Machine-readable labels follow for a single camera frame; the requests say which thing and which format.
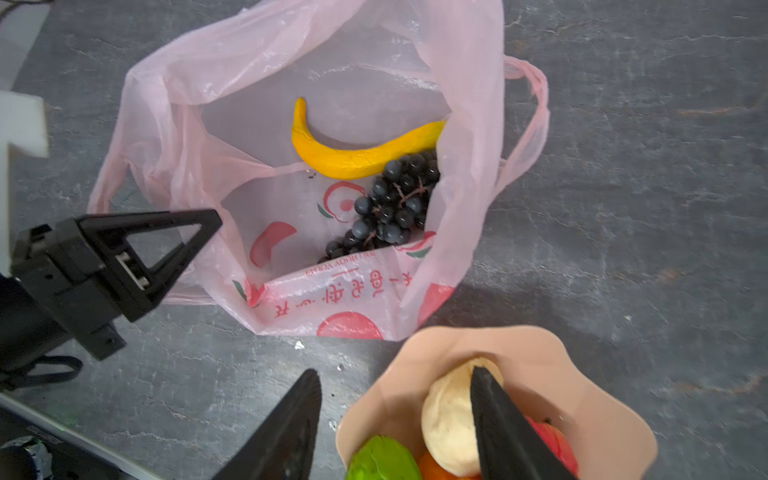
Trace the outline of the red fake apple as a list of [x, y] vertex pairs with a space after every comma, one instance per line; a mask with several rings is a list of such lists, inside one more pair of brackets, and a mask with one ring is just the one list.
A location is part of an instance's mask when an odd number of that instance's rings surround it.
[[565, 435], [550, 423], [536, 422], [528, 416], [526, 416], [526, 420], [565, 468], [575, 477], [578, 477], [578, 460]]

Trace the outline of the pink plastic bag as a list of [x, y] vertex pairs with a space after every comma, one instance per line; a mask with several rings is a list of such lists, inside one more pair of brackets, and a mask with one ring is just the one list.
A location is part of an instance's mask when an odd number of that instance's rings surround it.
[[[127, 73], [88, 209], [126, 175], [163, 210], [222, 226], [167, 299], [218, 304], [259, 335], [401, 340], [469, 269], [494, 198], [539, 158], [548, 83], [504, 52], [498, 1], [263, 1], [186, 33]], [[444, 121], [426, 229], [403, 246], [326, 260], [371, 181], [341, 181], [291, 142], [343, 149]]]

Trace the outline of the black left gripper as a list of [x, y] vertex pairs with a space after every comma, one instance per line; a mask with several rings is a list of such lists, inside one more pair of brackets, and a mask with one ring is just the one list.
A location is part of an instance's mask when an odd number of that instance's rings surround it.
[[180, 278], [222, 221], [214, 209], [90, 215], [21, 232], [11, 273], [45, 315], [92, 357], [125, 346], [135, 322]]

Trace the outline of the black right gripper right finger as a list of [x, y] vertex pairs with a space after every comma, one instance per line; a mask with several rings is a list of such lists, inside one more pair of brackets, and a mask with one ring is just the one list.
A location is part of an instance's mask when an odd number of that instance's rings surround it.
[[574, 477], [484, 367], [473, 370], [470, 398], [483, 479]]

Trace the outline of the orange fake orange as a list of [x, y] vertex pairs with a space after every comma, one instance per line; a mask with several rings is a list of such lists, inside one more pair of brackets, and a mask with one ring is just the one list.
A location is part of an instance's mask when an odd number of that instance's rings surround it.
[[418, 461], [423, 480], [480, 480], [481, 476], [459, 477], [441, 467], [429, 452]]

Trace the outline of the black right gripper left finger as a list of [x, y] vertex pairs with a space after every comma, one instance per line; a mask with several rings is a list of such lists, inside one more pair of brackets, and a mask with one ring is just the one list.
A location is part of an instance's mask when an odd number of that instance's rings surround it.
[[307, 480], [322, 405], [319, 374], [305, 370], [215, 480]]

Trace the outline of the peach leaf-shaped plate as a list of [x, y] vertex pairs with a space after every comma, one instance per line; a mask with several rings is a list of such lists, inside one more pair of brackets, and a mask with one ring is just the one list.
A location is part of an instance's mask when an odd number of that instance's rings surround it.
[[499, 367], [504, 389], [528, 417], [549, 419], [566, 437], [582, 479], [641, 479], [658, 454], [651, 428], [572, 362], [562, 341], [535, 326], [429, 327], [402, 346], [373, 386], [342, 417], [342, 462], [373, 436], [396, 439], [420, 458], [421, 409], [432, 383], [475, 357]]

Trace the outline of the green fake fruit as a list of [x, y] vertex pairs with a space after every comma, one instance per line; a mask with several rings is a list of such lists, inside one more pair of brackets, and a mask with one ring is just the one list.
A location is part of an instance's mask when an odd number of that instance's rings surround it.
[[352, 457], [346, 480], [421, 480], [411, 452], [397, 440], [377, 435]]

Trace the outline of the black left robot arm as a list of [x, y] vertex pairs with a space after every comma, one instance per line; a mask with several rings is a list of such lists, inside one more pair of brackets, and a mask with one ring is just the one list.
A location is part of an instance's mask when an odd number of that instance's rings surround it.
[[1, 476], [154, 479], [156, 473], [10, 397], [75, 379], [125, 346], [114, 321], [157, 308], [222, 225], [213, 209], [85, 215], [19, 234], [1, 277]]

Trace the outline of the beige fake fruit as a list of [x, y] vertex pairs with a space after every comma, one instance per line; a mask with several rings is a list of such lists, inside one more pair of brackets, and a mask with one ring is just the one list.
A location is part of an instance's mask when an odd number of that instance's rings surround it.
[[481, 473], [470, 392], [476, 367], [487, 369], [503, 385], [499, 367], [487, 358], [476, 357], [438, 378], [421, 411], [421, 431], [428, 452], [440, 467], [456, 477]]

